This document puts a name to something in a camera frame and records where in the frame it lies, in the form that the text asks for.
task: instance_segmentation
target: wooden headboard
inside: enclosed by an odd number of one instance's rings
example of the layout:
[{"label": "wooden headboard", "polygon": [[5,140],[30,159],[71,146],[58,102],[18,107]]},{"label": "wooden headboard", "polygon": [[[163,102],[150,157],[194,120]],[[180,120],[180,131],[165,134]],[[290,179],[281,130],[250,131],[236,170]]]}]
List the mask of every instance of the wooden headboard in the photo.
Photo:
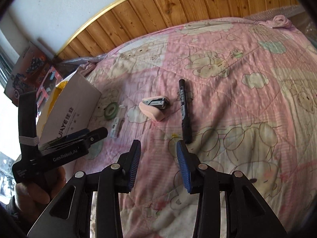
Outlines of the wooden headboard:
[{"label": "wooden headboard", "polygon": [[58,53],[96,56],[134,38],[191,21],[245,17],[297,0],[117,0],[83,25]]}]

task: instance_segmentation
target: marker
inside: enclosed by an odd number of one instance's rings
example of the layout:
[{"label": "marker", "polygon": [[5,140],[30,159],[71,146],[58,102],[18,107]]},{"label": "marker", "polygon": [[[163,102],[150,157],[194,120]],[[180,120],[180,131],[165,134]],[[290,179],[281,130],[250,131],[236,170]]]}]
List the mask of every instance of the marker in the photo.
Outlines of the marker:
[{"label": "marker", "polygon": [[191,134],[191,121],[189,119],[188,107],[187,107],[185,80],[181,79],[179,81],[179,85],[180,85],[180,109],[182,112],[183,140],[185,144],[189,144],[189,143],[192,143],[192,134]]}]

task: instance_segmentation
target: pink cloth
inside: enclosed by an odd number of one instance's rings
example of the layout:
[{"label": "pink cloth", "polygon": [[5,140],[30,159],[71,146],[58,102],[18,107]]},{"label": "pink cloth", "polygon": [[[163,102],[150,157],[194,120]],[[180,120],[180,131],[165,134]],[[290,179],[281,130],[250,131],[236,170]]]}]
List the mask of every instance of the pink cloth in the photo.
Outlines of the pink cloth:
[{"label": "pink cloth", "polygon": [[[175,151],[183,78],[194,137],[189,151],[217,171],[256,179],[289,230],[317,193],[316,75],[317,51],[283,16],[193,22],[135,39],[89,76],[102,97],[88,127],[110,130],[103,110],[118,102],[127,107],[119,138],[107,137],[99,156],[79,159],[75,170],[100,171],[139,139],[135,187],[120,196],[125,237],[192,237],[198,197],[184,189]],[[154,122],[138,104],[158,95],[171,106]]]}]

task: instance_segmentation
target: rubber band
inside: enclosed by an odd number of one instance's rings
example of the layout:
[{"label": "rubber band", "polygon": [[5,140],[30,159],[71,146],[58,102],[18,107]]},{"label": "rubber band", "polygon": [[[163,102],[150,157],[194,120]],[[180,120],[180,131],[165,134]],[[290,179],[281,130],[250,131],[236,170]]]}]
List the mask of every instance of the rubber band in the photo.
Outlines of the rubber band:
[{"label": "rubber band", "polygon": [[116,117],[119,110],[119,104],[117,102],[110,103],[104,111],[104,116],[106,120],[112,120]]},{"label": "rubber band", "polygon": [[36,146],[37,144],[39,144],[39,137],[24,137],[24,136],[19,136],[19,142],[20,144],[23,145],[28,145],[28,146]]}]

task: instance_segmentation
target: green tape roll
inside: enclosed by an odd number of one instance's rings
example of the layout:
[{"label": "green tape roll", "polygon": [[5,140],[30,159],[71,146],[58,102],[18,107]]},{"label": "green tape roll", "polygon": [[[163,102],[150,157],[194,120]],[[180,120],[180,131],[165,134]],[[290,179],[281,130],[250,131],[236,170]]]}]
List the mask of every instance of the green tape roll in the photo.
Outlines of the green tape roll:
[{"label": "green tape roll", "polygon": [[106,120],[112,120],[116,117],[118,110],[119,104],[117,102],[112,102],[105,108],[103,115],[105,116]]}]

